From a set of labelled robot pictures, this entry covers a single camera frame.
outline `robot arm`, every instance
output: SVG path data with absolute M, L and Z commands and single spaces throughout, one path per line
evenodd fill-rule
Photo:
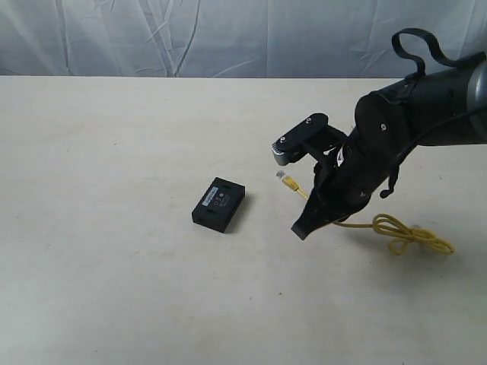
M 424 61 L 402 48 L 403 33 L 424 39 L 433 59 L 450 69 L 426 75 Z M 417 71 L 362 97 L 350 135 L 317 113 L 272 145 L 279 165 L 298 162 L 306 154 L 317 160 L 314 188 L 292 226 L 302 240 L 363 209 L 387 178 L 389 187 L 380 197 L 392 194 L 399 165 L 417 145 L 487 144 L 485 53 L 450 60 L 433 34 L 417 28 L 394 34 L 392 44 L 399 57 L 416 63 Z

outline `black box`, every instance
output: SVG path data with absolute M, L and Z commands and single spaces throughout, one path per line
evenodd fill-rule
M 223 233 L 244 196 L 245 186 L 215 178 L 194 208 L 193 222 Z

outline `white fabric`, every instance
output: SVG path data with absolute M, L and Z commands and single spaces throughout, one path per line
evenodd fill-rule
M 456 58 L 487 48 L 486 20 L 483 0 L 0 0 L 0 75 L 403 77 L 393 33 Z

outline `yellow cable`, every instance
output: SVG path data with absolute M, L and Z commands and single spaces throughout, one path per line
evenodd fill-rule
M 297 192 L 305 199 L 309 199 L 307 194 L 301 190 L 298 183 L 283 171 L 279 171 L 277 176 L 281 178 L 284 185 L 293 192 Z M 455 247 L 446 240 L 437 237 L 430 230 L 418 227 L 407 227 L 399 219 L 388 214 L 378 214 L 374 217 L 371 224 L 350 224 L 334 222 L 335 225 L 345 228 L 371 228 L 375 233 L 383 236 L 393 237 L 387 247 L 394 255 L 402 255 L 408 245 L 417 242 L 435 252 L 451 255 L 455 252 Z

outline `cable connector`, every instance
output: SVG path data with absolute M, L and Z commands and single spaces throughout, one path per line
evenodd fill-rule
M 296 182 L 296 180 L 294 180 L 292 177 L 290 177 L 287 173 L 280 170 L 277 172 L 276 176 L 282 181 L 282 183 L 284 185 L 286 185 L 288 188 L 290 188 L 293 192 L 297 192 L 303 198 L 308 200 L 307 194 L 301 190 L 301 188 L 299 187 L 299 184 Z

